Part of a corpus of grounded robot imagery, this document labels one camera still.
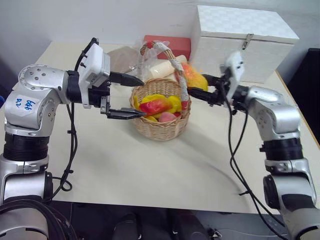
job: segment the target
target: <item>black cable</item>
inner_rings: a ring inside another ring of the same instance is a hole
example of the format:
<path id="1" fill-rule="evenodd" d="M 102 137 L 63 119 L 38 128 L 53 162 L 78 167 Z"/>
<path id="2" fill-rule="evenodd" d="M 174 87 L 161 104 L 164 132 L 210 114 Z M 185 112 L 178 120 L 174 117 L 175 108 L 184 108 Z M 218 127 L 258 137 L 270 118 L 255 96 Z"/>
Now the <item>black cable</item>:
<path id="1" fill-rule="evenodd" d="M 243 135 L 244 135 L 244 132 L 245 132 L 245 128 L 246 128 L 246 125 L 247 125 L 247 120 L 248 120 L 248 110 L 245 109 L 245 120 L 244 120 L 244 124 L 243 124 L 243 127 L 242 127 L 242 131 L 241 131 L 241 135 L 240 135 L 240 138 L 238 140 L 238 143 L 236 145 L 236 148 L 235 150 L 233 151 L 232 150 L 232 144 L 231 144 L 231 128 L 232 128 L 232 117 L 233 117 L 233 113 L 232 113 L 232 109 L 231 109 L 231 106 L 230 106 L 230 103 L 229 101 L 227 100 L 227 95 L 226 95 L 226 91 L 225 91 L 225 88 L 224 88 L 224 82 L 221 82 L 220 83 L 220 90 L 222 92 L 222 95 L 223 95 L 223 98 L 224 98 L 224 101 L 225 103 L 227 104 L 227 107 L 228 107 L 228 110 L 229 110 L 229 126 L 228 126 L 228 145 L 229 145 L 229 150 L 230 150 L 230 153 L 231 153 L 231 158 L 230 158 L 230 166 L 232 168 L 232 171 L 235 173 L 235 175 L 238 177 L 238 179 L 240 180 L 240 182 L 244 185 L 244 187 L 246 188 L 246 193 L 248 193 L 250 196 L 251 196 L 251 199 L 254 203 L 254 206 L 260 216 L 260 218 L 262 219 L 263 223 L 274 233 L 276 234 L 279 238 L 283 239 L 283 240 L 287 240 L 285 237 L 283 237 L 281 234 L 279 234 L 276 230 L 274 230 L 271 225 L 268 224 L 268 222 L 265 220 L 265 218 L 263 217 L 263 215 L 261 214 L 261 211 L 257 205 L 257 202 L 263 207 L 263 209 L 266 210 L 266 207 L 258 200 L 258 198 L 253 194 L 253 192 L 251 191 L 248 183 L 246 182 L 244 176 L 242 175 L 241 173 L 241 170 L 239 169 L 238 167 L 238 164 L 235 160 L 235 154 L 240 146 L 240 143 L 241 143 L 241 140 L 243 138 Z M 273 218 L 275 219 L 279 224 L 281 224 L 282 226 L 284 226 L 284 224 L 279 221 L 270 211 L 267 210 L 267 213 Z"/>
<path id="2" fill-rule="evenodd" d="M 75 67 L 74 67 L 74 71 L 78 71 L 79 65 L 81 63 L 81 60 L 84 57 L 87 57 L 86 54 L 88 52 L 88 50 L 90 49 L 90 47 L 93 44 L 99 44 L 98 40 L 96 38 L 92 38 L 90 43 L 85 47 L 85 49 L 81 52 L 80 56 L 78 57 Z M 58 179 L 60 180 L 60 185 L 59 187 L 54 191 L 54 193 L 52 194 L 52 196 L 50 196 L 49 198 L 47 198 L 46 200 L 44 200 L 44 202 L 50 202 L 57 194 L 60 190 L 63 190 L 65 192 L 69 192 L 72 190 L 73 186 L 72 184 L 67 181 L 67 178 L 69 176 L 69 174 L 72 174 L 74 171 L 71 170 L 71 165 L 72 162 L 75 158 L 76 152 L 77 152 L 77 148 L 78 148 L 78 137 L 77 137 L 77 131 L 76 131 L 76 127 L 75 127 L 75 103 L 72 102 L 71 103 L 71 109 L 69 107 L 69 105 L 66 105 L 66 109 L 68 111 L 68 115 L 70 118 L 70 122 L 71 122 L 71 130 L 68 131 L 68 133 L 71 135 L 71 144 L 70 144 L 70 157 L 69 157 L 69 162 L 63 172 L 62 177 L 53 177 L 53 179 Z"/>
<path id="3" fill-rule="evenodd" d="M 235 173 L 235 175 L 238 177 L 238 179 L 241 181 L 241 183 L 247 188 L 247 191 L 248 193 L 250 193 L 250 196 L 253 197 L 257 202 L 258 204 L 275 220 L 277 221 L 281 226 L 283 227 L 286 227 L 285 224 L 280 221 L 278 218 L 276 218 L 263 204 L 262 202 L 257 198 L 257 196 L 251 191 L 251 189 L 249 188 L 249 185 L 247 184 L 245 178 L 243 177 L 239 167 L 238 167 L 238 164 L 235 162 L 234 160 L 234 156 L 236 155 L 236 152 L 240 146 L 240 143 L 242 141 L 242 138 L 244 136 L 244 133 L 245 133 L 245 130 L 246 130 L 246 126 L 247 126 L 247 122 L 248 122 L 248 116 L 249 116 L 249 113 L 248 113 L 248 110 L 246 107 L 244 107 L 244 110 L 245 110 L 245 119 L 244 119 L 244 123 L 243 123 L 243 128 L 242 128 L 242 131 L 241 131 L 241 134 L 240 134 L 240 137 L 239 137 L 239 140 L 238 140 L 238 143 L 233 151 L 233 157 L 230 157 L 230 161 L 229 161 L 229 164 L 231 166 L 231 169 L 232 171 Z M 229 131 L 228 131 L 228 135 L 231 136 L 231 125 L 232 125 L 232 118 L 229 120 Z M 231 139 L 229 140 L 228 139 L 228 143 L 229 143 L 229 149 L 231 149 Z M 237 171 L 235 170 L 234 166 L 233 166 L 233 163 L 235 164 L 237 170 L 239 171 L 240 174 L 237 173 Z"/>
<path id="4" fill-rule="evenodd" d="M 76 231 L 71 225 L 71 222 L 54 207 L 47 205 L 47 208 L 49 208 L 55 217 L 60 221 L 62 229 L 65 230 L 64 234 L 68 236 L 68 240 L 77 240 L 78 237 Z"/>

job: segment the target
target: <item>wicker basket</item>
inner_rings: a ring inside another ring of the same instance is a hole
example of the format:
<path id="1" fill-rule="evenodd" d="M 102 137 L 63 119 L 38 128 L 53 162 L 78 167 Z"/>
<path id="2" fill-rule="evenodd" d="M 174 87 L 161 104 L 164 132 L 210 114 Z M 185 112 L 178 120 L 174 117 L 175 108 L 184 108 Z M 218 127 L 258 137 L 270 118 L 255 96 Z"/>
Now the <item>wicker basket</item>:
<path id="1" fill-rule="evenodd" d="M 134 96 L 137 96 L 140 102 L 145 96 L 152 94 L 162 94 L 166 97 L 176 95 L 180 96 L 180 85 L 171 79 L 167 78 L 154 78 L 145 82 L 144 86 L 135 87 L 132 91 L 130 104 L 134 108 Z M 133 119 L 137 131 L 147 138 L 167 141 L 175 138 L 184 132 L 188 123 L 190 115 L 191 100 L 189 98 L 188 109 L 184 116 L 179 116 L 173 121 L 168 122 L 154 122 L 146 119 L 145 117 Z"/>

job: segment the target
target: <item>basket handle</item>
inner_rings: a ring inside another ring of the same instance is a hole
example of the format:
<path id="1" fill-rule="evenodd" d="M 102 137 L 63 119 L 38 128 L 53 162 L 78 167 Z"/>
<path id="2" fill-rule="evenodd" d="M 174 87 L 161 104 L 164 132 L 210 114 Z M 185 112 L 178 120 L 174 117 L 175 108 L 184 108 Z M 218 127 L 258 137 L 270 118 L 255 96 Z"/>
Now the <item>basket handle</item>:
<path id="1" fill-rule="evenodd" d="M 184 72 L 184 69 L 181 65 L 181 63 L 176 59 L 175 55 L 171 51 L 169 47 L 164 45 L 160 41 L 148 41 L 142 45 L 140 48 L 140 54 L 138 59 L 138 65 L 137 65 L 137 73 L 138 77 L 142 76 L 142 64 L 144 62 L 144 55 L 146 53 L 147 49 L 157 49 L 160 50 L 160 52 L 163 52 L 168 60 L 170 61 L 171 65 L 175 68 L 177 76 L 178 76 L 178 83 L 181 87 L 181 105 L 182 105 L 182 116 L 185 116 L 187 114 L 188 108 L 189 108 L 189 95 L 188 95 L 188 89 L 187 89 L 187 78 Z"/>

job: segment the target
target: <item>yellow fruit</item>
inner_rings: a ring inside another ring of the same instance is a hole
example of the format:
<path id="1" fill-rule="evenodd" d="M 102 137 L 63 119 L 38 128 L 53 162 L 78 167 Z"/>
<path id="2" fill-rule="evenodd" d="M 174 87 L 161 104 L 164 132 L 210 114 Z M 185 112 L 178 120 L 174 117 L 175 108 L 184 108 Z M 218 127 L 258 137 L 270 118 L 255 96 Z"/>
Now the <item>yellow fruit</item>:
<path id="1" fill-rule="evenodd" d="M 152 117 L 154 117 L 155 119 L 158 119 L 158 118 L 160 118 L 161 114 L 162 114 L 162 112 L 159 112 L 157 114 L 152 115 Z"/>
<path id="2" fill-rule="evenodd" d="M 144 104 L 144 103 L 148 103 L 148 102 L 151 102 L 153 100 L 157 100 L 157 99 L 165 99 L 166 97 L 162 94 L 153 94 L 153 95 L 148 95 L 148 96 L 145 96 L 141 103 Z"/>
<path id="3" fill-rule="evenodd" d="M 137 109 L 137 110 L 140 110 L 139 105 L 140 104 L 139 104 L 139 101 L 138 101 L 138 97 L 134 96 L 133 97 L 133 106 L 134 106 L 134 108 Z"/>
<path id="4" fill-rule="evenodd" d="M 175 112 L 177 112 L 177 109 L 175 107 L 173 107 L 173 108 L 170 108 L 169 110 L 167 110 L 165 112 L 174 114 Z"/>
<path id="5" fill-rule="evenodd" d="M 182 63 L 184 74 L 186 77 L 186 85 L 188 88 L 199 88 L 204 91 L 208 91 L 208 82 L 204 76 L 196 71 L 195 68 L 188 65 L 187 63 Z"/>
<path id="6" fill-rule="evenodd" d="M 146 119 L 148 119 L 151 122 L 158 122 L 157 119 L 155 119 L 153 116 L 145 116 Z"/>
<path id="7" fill-rule="evenodd" d="M 180 100 L 180 98 L 178 96 L 175 96 L 175 95 L 170 96 L 170 97 L 168 97 L 168 100 L 172 104 L 172 109 L 175 108 L 175 111 L 174 112 L 170 111 L 170 113 L 174 114 L 175 112 L 181 112 L 182 105 L 181 105 L 181 100 Z"/>

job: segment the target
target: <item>box latch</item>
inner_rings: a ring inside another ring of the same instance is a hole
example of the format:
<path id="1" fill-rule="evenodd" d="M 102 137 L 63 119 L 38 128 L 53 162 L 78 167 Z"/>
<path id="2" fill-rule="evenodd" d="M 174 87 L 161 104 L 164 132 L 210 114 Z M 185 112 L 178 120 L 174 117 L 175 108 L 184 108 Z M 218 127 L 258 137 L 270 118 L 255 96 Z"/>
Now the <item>box latch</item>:
<path id="1" fill-rule="evenodd" d="M 243 44 L 242 44 L 242 50 L 246 50 L 246 48 L 248 47 L 248 45 L 249 45 L 249 43 L 250 43 L 250 41 L 251 41 L 251 39 L 254 37 L 254 34 L 253 33 L 248 33 L 247 35 L 246 35 L 246 38 L 245 38 L 245 40 L 244 40 L 244 42 L 243 42 Z"/>

